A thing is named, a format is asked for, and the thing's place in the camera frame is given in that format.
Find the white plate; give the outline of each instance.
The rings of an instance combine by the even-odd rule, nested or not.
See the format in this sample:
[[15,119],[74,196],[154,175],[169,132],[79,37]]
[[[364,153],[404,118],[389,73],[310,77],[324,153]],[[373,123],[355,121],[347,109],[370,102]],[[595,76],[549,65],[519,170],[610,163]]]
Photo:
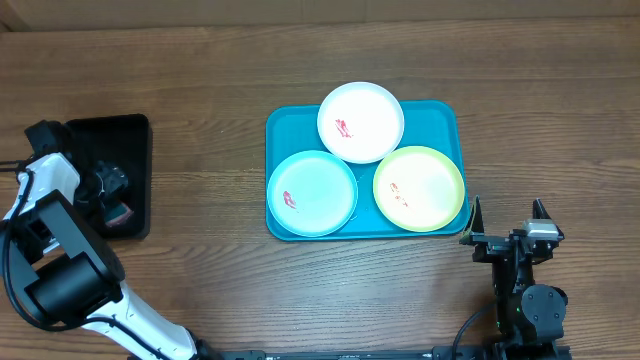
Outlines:
[[318,113],[318,133],[337,157],[368,164],[389,155],[400,143],[404,115],[385,88],[353,82],[333,90]]

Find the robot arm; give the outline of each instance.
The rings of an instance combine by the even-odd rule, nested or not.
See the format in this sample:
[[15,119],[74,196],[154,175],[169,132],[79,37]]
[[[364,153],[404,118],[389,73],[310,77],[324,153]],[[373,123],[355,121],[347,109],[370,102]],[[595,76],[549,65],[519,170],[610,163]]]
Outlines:
[[567,295],[559,288],[536,284],[533,266],[553,258],[564,233],[553,222],[540,199],[533,217],[507,237],[487,236],[480,200],[476,196],[471,218],[460,244],[474,246],[473,261],[490,263],[496,295],[498,330],[488,345],[499,359],[570,359],[568,348],[555,341],[564,336]]
[[[166,320],[129,288],[116,255],[74,207],[81,184],[84,195],[94,186],[98,201],[93,201],[100,202],[101,196],[121,190],[127,179],[117,167],[106,173],[100,165],[96,168],[102,171],[97,174],[101,181],[87,181],[86,177],[92,176],[87,171],[89,157],[73,151],[65,130],[58,125],[40,123],[27,130],[36,154],[17,174],[19,193],[0,227],[0,240],[11,241],[6,260],[10,296],[19,300],[19,313],[44,330],[59,329],[52,325],[63,323],[66,328],[81,326],[98,332],[142,360],[213,358],[204,342]],[[38,154],[45,149],[39,148],[34,138],[56,146]],[[104,181],[108,176],[117,179]],[[64,254],[33,269],[33,263],[58,246]]]

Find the wooden table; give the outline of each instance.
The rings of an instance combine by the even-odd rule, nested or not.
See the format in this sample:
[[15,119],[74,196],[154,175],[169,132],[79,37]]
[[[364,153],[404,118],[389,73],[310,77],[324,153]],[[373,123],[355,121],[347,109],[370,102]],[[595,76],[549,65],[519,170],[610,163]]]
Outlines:
[[[265,226],[264,124],[336,86],[451,104],[469,196],[506,234],[540,197],[567,239],[536,280],[570,299],[576,358],[640,357],[640,21],[442,21],[0,35],[0,154],[43,118],[144,113],[151,234],[113,243],[128,282],[223,350],[425,349],[493,298],[457,238],[285,243]],[[17,186],[0,177],[6,211]],[[464,342],[493,334],[490,317]],[[124,359],[0,306],[0,357]]]

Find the plate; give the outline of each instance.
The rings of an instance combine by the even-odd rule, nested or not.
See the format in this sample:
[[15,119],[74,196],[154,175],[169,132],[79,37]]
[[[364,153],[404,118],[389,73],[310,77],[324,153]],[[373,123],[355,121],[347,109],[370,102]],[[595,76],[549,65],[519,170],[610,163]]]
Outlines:
[[328,152],[291,155],[274,170],[267,186],[269,210],[286,230],[318,237],[340,229],[353,214],[358,186],[344,161]]
[[333,90],[320,105],[318,133],[327,149],[354,164],[376,162],[400,143],[404,115],[385,88],[353,82]]
[[460,170],[424,146],[394,151],[378,166],[373,196],[387,219],[409,231],[433,231],[453,220],[465,200]]

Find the cable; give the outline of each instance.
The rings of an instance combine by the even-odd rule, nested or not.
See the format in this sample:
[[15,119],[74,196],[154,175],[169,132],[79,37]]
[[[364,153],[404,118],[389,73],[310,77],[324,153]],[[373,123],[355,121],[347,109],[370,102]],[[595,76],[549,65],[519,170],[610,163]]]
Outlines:
[[61,331],[75,329],[80,326],[94,323],[94,322],[104,322],[110,325],[111,327],[118,328],[120,331],[122,331],[127,336],[129,336],[134,342],[136,342],[142,348],[144,348],[145,350],[153,354],[158,359],[171,360],[169,357],[162,354],[159,350],[156,350],[152,348],[150,345],[148,345],[147,343],[145,343],[133,331],[129,330],[126,326],[122,325],[121,323],[119,323],[113,318],[95,317],[95,318],[86,319],[83,322],[79,324],[74,324],[74,325],[65,324],[62,326],[49,326],[49,325],[44,325],[40,323],[38,320],[34,319],[27,312],[27,310],[25,310],[25,308],[22,307],[22,305],[20,304],[20,302],[16,297],[15,291],[13,290],[13,285],[11,284],[11,266],[10,266],[9,252],[11,251],[11,237],[13,235],[12,233],[13,233],[13,227],[15,225],[15,221],[20,215],[20,213],[22,212],[22,209],[24,208],[24,206],[26,205],[29,199],[29,194],[31,193],[31,188],[33,187],[33,181],[34,181],[33,171],[30,169],[24,169],[24,171],[27,173],[27,176],[28,176],[27,185],[24,191],[22,192],[22,194],[18,196],[19,197],[18,205],[16,206],[15,210],[9,217],[9,221],[5,229],[4,242],[2,244],[2,274],[4,275],[3,276],[4,288],[7,292],[7,298],[9,299],[9,302],[11,303],[11,306],[16,311],[16,313],[18,313],[18,315],[20,315],[20,317],[22,317],[22,319],[27,323],[29,323],[30,325],[38,329],[49,331],[49,332],[61,332]]
[[0,165],[19,165],[22,160],[0,161]]
[[518,255],[519,244],[520,242],[516,242],[513,248],[513,281],[511,282],[511,286],[509,287],[509,292],[502,294],[505,298],[513,293],[513,289],[516,288],[516,283],[518,282],[518,266],[520,265],[520,257]]
[[462,338],[462,334],[464,334],[467,328],[471,326],[471,324],[473,324],[473,322],[476,321],[477,318],[489,312],[491,309],[493,309],[495,305],[496,305],[495,301],[489,305],[486,305],[482,309],[478,310],[478,312],[471,315],[471,317],[467,321],[465,321],[464,325],[462,325],[460,330],[458,330],[458,334],[456,335],[455,340],[453,340],[453,346],[451,347],[451,360],[456,360],[456,356],[458,355],[458,343]]
[[165,356],[159,350],[156,350],[156,349],[152,348],[151,346],[149,346],[147,343],[142,341],[142,339],[138,335],[136,335],[133,331],[129,330],[126,326],[120,324],[119,322],[117,322],[113,318],[107,318],[107,317],[90,318],[90,319],[85,320],[83,325],[94,323],[94,322],[103,322],[103,323],[109,324],[111,327],[116,327],[120,331],[122,331],[123,333],[127,334],[131,338],[131,340],[133,340],[136,343],[138,343],[138,345],[142,346],[145,350],[147,350],[148,352],[152,353],[158,359],[171,360],[171,358],[169,358],[168,356]]

